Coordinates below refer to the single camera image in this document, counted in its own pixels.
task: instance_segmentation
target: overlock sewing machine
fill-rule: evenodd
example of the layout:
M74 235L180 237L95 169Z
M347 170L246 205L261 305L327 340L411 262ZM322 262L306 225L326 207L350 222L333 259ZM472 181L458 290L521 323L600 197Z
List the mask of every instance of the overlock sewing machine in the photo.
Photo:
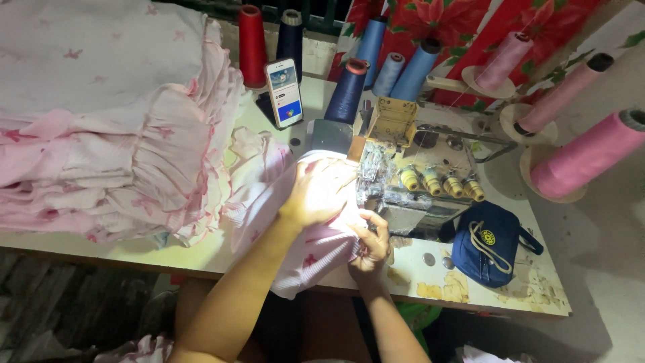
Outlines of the overlock sewing machine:
M387 97L377 98L373 107L365 101L353 126L311 121L308 143L311 149L340 152L359 162L357 203L386 219L392 235L436 240L444 223L486 198L477 163L517 144L418 120L418 108L415 102ZM471 140L505 148L478 160Z

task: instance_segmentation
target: blue thread cone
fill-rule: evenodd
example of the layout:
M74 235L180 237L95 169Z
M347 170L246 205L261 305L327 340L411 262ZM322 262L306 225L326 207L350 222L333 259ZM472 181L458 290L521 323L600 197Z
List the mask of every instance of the blue thread cone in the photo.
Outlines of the blue thread cone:
M347 60L341 79L333 90L332 100L324 114L325 119L354 124L367 71L365 61L356 58Z
M376 62L379 58L379 51L381 50L387 20L384 16L377 16L374 19L370 19L367 28L365 28L365 34L359 45L358 52L356 53L356 58L368 61L372 65L368 69L367 76L365 77L365 88L370 88L374 83Z
M405 64L405 57L399 53L390 53L383 63L383 68L374 82L372 93L375 96L390 97L392 88L399 78L401 69Z
M421 91L421 86L426 81L426 76L432 70L432 66L435 64L440 52L441 44L438 40L434 38L424 39L396 85L394 85L390 97L412 102L416 101Z
M293 58L298 83L303 80L303 17L294 9L283 13L275 58Z

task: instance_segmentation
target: pink thread cone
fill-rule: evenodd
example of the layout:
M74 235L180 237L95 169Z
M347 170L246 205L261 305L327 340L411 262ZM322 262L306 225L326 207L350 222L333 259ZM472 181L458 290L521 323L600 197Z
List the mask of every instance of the pink thread cone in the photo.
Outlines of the pink thread cone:
M508 33L486 64L475 68L475 82L485 90L498 90L531 47L533 41L527 35Z
M517 124L526 132L542 131L549 122L555 119L562 108L571 103L580 91L598 78L611 64L613 64L611 56L604 53L596 54L589 62L581 64L571 71L564 81L539 100L531 112L519 120Z
M644 142L645 111L615 112L536 165L531 170L531 181L545 196L562 198L602 174Z

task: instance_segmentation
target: white tabletop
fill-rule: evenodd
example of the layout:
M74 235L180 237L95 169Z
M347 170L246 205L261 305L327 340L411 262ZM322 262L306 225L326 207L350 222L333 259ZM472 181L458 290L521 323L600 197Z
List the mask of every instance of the white tabletop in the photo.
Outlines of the white tabletop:
M323 118L336 84L320 79L303 77L301 93L305 120ZM364 92L363 98L375 100L371 92ZM435 123L445 123L471 132L471 115L460 115L459 111L446 112L446 107L425 104L417 118ZM236 120L236 127L245 126L252 131L271 131L276 137L289 142L299 138L300 146L292 147L296 157L305 150L306 123L296 125L282 132L276 131L254 103L249 104L244 114ZM425 304L439 304L457 309L491 311L494 313L533 312L542 316L568 316L568 303L560 278L549 255L548 246L535 221L531 205L526 199L517 168L512 165L510 155L479 165L481 185L487 200L513 212L525 229L544 246L544 253L535 256L518 248L515 260L514 279L501 289L481 286L454 269L448 270L441 264L441 258L451 253L452 244L426 240L409 240L406 247L393 249L394 263L386 266L384 280L395 299L418 301ZM57 253L84 258L100 258L113 262L129 262L149 265L156 271L172 272L183 269L187 275L205 276L205 273L224 273L232 263L230 241L221 233L211 234L191 248L182 247L172 239L164 249L157 250L155 244L146 239L123 240L112 244L94 244L79 236L68 233L46 234L0 234L0 247L13 247ZM437 263L429 267L423 255L431 253ZM321 286L356 289L347 268L341 266L325 276Z

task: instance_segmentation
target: woman's left hand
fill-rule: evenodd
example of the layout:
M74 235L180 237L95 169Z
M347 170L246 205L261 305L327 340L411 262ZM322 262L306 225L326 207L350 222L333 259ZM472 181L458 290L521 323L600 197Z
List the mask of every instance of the woman's left hand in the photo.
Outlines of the woman's left hand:
M280 208L279 215L306 228L324 223L339 214L346 204L338 192L356 179L356 167L344 160L321 159L310 165L298 163L291 195Z

